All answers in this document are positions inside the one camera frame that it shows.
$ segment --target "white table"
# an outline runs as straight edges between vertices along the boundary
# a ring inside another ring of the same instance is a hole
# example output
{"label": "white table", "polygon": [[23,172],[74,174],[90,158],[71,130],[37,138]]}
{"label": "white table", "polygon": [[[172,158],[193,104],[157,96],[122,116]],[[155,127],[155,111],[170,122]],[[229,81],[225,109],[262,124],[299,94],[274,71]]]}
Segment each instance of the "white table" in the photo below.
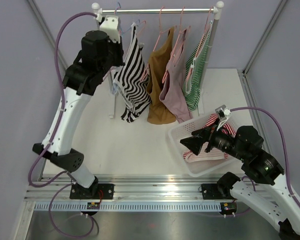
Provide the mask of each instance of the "white table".
{"label": "white table", "polygon": [[[247,106],[236,69],[207,69],[203,82],[205,112],[225,104],[229,109]],[[133,123],[121,120],[125,104],[117,97],[115,118],[109,119],[109,85],[98,86],[78,123],[72,147],[84,154],[84,164],[93,174],[107,175],[186,175],[187,170],[168,148],[168,130],[177,122],[154,125],[147,122],[148,110]],[[236,123],[252,125],[249,111],[232,114]],[[241,162],[219,168],[212,174],[228,171],[243,174]],[[49,161],[43,174],[61,169]]]}

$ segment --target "white laundry basket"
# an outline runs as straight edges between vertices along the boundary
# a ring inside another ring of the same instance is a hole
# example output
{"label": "white laundry basket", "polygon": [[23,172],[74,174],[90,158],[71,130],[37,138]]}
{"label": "white laundry basket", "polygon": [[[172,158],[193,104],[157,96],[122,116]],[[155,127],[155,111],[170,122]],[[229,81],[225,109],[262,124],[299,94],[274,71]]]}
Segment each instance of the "white laundry basket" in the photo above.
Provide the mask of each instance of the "white laundry basket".
{"label": "white laundry basket", "polygon": [[[181,164],[186,167],[189,175],[195,178],[236,161],[236,159],[230,155],[227,159],[204,160],[195,162],[186,162],[183,158],[183,153],[188,151],[189,149],[182,145],[180,143],[180,140],[191,137],[191,132],[202,129],[206,125],[209,116],[214,113],[215,112],[210,112],[200,117],[180,123],[177,126],[171,128],[168,132],[172,147],[174,148],[173,150],[174,152],[176,152],[177,161],[182,162]],[[232,118],[230,118],[227,123],[230,124],[235,131],[237,131],[238,128]]]}

